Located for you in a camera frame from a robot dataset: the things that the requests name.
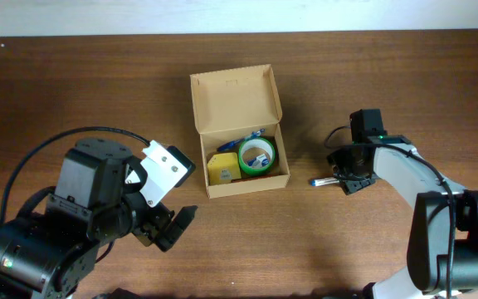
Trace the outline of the blue white board marker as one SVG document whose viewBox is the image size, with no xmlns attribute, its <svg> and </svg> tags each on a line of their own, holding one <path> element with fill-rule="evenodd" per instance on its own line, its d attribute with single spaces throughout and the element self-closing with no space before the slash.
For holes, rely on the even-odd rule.
<svg viewBox="0 0 478 299">
<path fill-rule="evenodd" d="M 310 184 L 314 187 L 325 186 L 330 184 L 339 184 L 340 181 L 336 178 L 323 178 L 323 179 L 313 179 Z"/>
</svg>

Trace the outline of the yellow spiral notepad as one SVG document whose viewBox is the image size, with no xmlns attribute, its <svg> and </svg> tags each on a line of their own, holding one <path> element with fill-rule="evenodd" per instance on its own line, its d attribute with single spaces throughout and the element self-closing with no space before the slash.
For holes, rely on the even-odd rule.
<svg viewBox="0 0 478 299">
<path fill-rule="evenodd" d="M 215 154 L 207 163 L 210 185 L 229 184 L 241 178 L 238 156 L 235 152 Z"/>
</svg>

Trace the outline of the blue ballpoint pen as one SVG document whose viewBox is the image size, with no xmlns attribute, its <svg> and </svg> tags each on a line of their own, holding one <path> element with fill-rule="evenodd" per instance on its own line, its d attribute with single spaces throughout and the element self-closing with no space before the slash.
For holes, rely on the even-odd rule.
<svg viewBox="0 0 478 299">
<path fill-rule="evenodd" d="M 239 145 L 243 141 L 255 139 L 260 137 L 265 132 L 265 129 L 259 129 L 258 131 L 252 131 L 249 135 L 242 137 L 238 140 L 232 140 L 230 142 L 225 143 L 217 148 L 217 152 L 224 152 L 227 150 L 233 149 L 236 145 Z"/>
</svg>

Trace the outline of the white blue staples box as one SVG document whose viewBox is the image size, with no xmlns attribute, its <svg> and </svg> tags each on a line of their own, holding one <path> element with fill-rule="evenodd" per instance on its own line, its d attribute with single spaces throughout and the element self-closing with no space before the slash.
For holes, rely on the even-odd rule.
<svg viewBox="0 0 478 299">
<path fill-rule="evenodd" d="M 265 154 L 260 154 L 256 158 L 247 161 L 247 165 L 253 169 L 264 168 L 269 163 L 270 161 Z"/>
</svg>

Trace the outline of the green tape roll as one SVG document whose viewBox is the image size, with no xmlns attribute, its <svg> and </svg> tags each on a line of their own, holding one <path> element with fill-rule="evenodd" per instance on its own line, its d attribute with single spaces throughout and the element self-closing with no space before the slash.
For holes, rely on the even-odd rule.
<svg viewBox="0 0 478 299">
<path fill-rule="evenodd" d="M 238 151 L 240 169 L 251 177 L 267 174 L 275 162 L 276 151 L 272 143 L 257 137 L 243 141 Z"/>
</svg>

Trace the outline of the brown cardboard box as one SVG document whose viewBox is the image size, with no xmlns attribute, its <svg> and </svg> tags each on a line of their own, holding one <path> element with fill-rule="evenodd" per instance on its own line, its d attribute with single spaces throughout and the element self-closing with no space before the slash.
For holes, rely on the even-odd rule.
<svg viewBox="0 0 478 299">
<path fill-rule="evenodd" d="M 283 116 L 274 72 L 270 65 L 211 71 L 190 76 L 193 114 L 200 135 L 202 166 L 211 199 L 284 188 L 290 178 L 280 121 Z M 210 185 L 207 163 L 217 148 L 252 131 L 265 129 L 262 138 L 275 148 L 276 158 L 267 179 Z"/>
</svg>

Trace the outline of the orange stapler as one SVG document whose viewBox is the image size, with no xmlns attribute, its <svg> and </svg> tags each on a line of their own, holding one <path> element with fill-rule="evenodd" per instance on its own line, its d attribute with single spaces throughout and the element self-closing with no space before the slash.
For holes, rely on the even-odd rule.
<svg viewBox="0 0 478 299">
<path fill-rule="evenodd" d="M 246 182 L 246 181 L 252 181 L 252 180 L 257 180 L 257 179 L 267 179 L 270 177 L 273 177 L 274 175 L 263 175 L 263 176 L 257 176 L 257 177 L 250 177 L 246 179 L 233 179 L 231 183 L 239 183 L 239 182 Z"/>
</svg>

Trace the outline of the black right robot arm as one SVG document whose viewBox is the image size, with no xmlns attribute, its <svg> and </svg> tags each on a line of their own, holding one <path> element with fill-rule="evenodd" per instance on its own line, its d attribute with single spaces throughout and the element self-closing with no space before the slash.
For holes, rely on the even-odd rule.
<svg viewBox="0 0 478 299">
<path fill-rule="evenodd" d="M 412 208 L 407 265 L 371 282 L 364 298 L 455 298 L 478 290 L 478 190 L 458 184 L 427 162 L 402 135 L 389 135 L 378 109 L 349 117 L 351 143 L 327 160 L 345 194 L 382 179 Z"/>
</svg>

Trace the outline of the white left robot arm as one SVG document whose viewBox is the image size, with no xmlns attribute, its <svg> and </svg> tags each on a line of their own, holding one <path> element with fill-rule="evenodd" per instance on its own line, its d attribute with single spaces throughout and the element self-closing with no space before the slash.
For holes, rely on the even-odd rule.
<svg viewBox="0 0 478 299">
<path fill-rule="evenodd" d="M 140 159 L 112 140 L 76 142 L 56 186 L 0 227 L 0 298 L 67 298 L 102 259 L 100 249 L 130 234 L 145 247 L 173 247 L 197 208 L 174 212 L 161 201 L 195 165 L 156 141 L 143 152 Z"/>
</svg>

